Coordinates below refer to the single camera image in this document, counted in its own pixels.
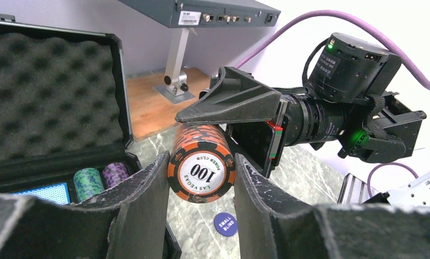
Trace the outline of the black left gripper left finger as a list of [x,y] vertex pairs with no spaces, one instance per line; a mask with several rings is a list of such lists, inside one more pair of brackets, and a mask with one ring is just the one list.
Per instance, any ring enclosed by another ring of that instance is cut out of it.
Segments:
[[0,258],[161,258],[169,152],[79,204],[0,194]]

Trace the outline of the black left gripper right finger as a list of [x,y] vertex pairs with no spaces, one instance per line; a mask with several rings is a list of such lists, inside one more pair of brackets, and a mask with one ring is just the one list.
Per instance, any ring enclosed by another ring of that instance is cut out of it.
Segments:
[[430,207],[309,205],[235,156],[242,258],[430,258]]

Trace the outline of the orange poker chip stack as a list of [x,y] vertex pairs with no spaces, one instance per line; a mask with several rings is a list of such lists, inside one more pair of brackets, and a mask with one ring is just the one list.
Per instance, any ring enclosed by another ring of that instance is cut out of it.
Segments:
[[218,125],[179,125],[168,164],[173,192],[192,203],[210,203],[234,185],[234,156]]

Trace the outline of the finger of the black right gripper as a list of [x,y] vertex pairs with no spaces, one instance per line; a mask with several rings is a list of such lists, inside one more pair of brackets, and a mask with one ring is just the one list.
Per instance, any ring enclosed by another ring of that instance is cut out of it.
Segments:
[[187,125],[234,124],[269,121],[275,117],[281,93],[252,75],[225,66],[210,81],[209,91],[175,116]]
[[246,122],[228,124],[226,130],[243,155],[257,165],[257,171],[269,178],[275,168],[272,161],[276,158],[276,125],[271,122]]

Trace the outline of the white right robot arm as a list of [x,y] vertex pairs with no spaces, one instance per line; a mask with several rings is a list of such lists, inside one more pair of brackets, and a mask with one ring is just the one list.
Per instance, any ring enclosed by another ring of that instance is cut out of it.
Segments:
[[290,21],[255,50],[261,52],[293,25],[312,17],[336,17],[373,36],[378,44],[334,32],[309,55],[316,59],[302,85],[269,87],[240,65],[221,67],[197,102],[180,111],[167,179],[172,190],[193,203],[213,202],[240,172],[235,155],[245,156],[266,178],[285,147],[314,150],[339,141],[340,158],[378,167],[410,157],[423,111],[412,111],[387,87],[404,66],[430,91],[430,81],[409,57],[363,20],[336,10],[310,11]]

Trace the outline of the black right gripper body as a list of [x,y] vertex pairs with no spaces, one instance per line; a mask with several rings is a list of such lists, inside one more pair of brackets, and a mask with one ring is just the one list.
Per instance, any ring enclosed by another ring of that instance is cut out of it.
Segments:
[[270,167],[278,166],[284,147],[310,144],[320,149],[344,129],[343,105],[315,100],[305,95],[282,96],[272,129]]

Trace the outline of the black poker set case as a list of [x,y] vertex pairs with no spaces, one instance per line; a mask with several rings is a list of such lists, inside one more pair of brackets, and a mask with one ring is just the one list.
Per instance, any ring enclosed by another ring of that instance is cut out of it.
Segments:
[[[133,142],[116,35],[0,16],[0,194],[64,182],[66,205],[79,204],[77,171],[96,168],[107,190],[107,165],[124,163],[129,177],[145,168],[128,151]],[[166,222],[161,258],[180,256]]]

